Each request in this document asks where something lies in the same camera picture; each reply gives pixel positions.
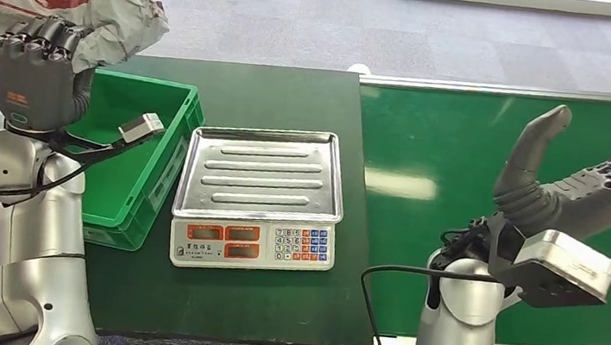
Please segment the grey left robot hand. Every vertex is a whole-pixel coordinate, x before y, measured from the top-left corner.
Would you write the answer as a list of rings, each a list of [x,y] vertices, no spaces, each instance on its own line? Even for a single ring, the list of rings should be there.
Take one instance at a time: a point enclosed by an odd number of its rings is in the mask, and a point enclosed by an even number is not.
[[[0,111],[8,125],[46,133],[83,117],[95,70],[76,72],[72,59],[92,32],[58,16],[37,16],[0,34]]]

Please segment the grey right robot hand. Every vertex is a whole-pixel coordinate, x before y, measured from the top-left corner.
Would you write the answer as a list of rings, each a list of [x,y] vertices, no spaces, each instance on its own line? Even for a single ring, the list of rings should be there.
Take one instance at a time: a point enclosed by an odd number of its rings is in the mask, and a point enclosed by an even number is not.
[[[536,176],[547,145],[571,116],[562,104],[531,120],[494,183],[499,214],[526,237],[556,229],[582,240],[611,228],[611,158],[556,182],[541,184]]]

